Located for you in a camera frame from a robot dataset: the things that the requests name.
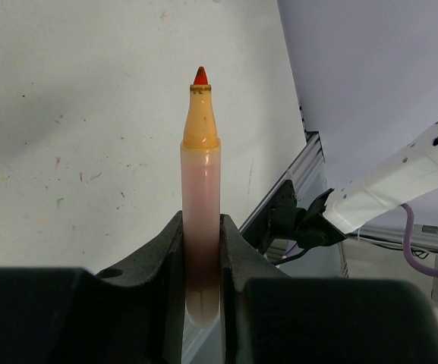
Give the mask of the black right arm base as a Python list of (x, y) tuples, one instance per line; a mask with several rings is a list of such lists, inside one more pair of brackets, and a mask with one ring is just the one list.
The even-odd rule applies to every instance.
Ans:
[(261, 213), (255, 247), (269, 261), (278, 262), (285, 257), (290, 242), (295, 242), (295, 231), (305, 214), (305, 209), (298, 206), (292, 180), (282, 182)]

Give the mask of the yellow highlighter pen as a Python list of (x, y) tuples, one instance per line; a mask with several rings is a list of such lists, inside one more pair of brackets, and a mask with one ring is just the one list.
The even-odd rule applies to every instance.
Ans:
[(202, 66), (190, 85), (180, 157), (186, 309), (194, 325), (208, 328), (219, 311), (221, 142)]

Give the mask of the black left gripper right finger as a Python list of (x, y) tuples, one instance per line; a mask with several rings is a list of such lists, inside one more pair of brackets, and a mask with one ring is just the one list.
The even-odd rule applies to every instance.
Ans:
[(246, 283), (255, 278), (287, 278), (242, 236), (229, 215), (220, 217), (220, 322), (224, 363), (238, 361), (238, 313)]

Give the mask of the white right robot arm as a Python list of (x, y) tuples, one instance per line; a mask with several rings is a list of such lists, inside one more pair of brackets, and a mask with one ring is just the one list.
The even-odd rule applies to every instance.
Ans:
[(438, 189), (438, 121), (373, 170), (318, 196), (295, 232), (298, 246), (332, 246), (365, 223)]

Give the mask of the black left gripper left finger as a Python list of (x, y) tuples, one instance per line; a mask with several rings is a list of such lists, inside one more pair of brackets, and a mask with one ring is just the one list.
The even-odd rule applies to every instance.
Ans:
[(177, 212), (150, 242), (92, 277), (91, 363), (179, 363), (184, 244)]

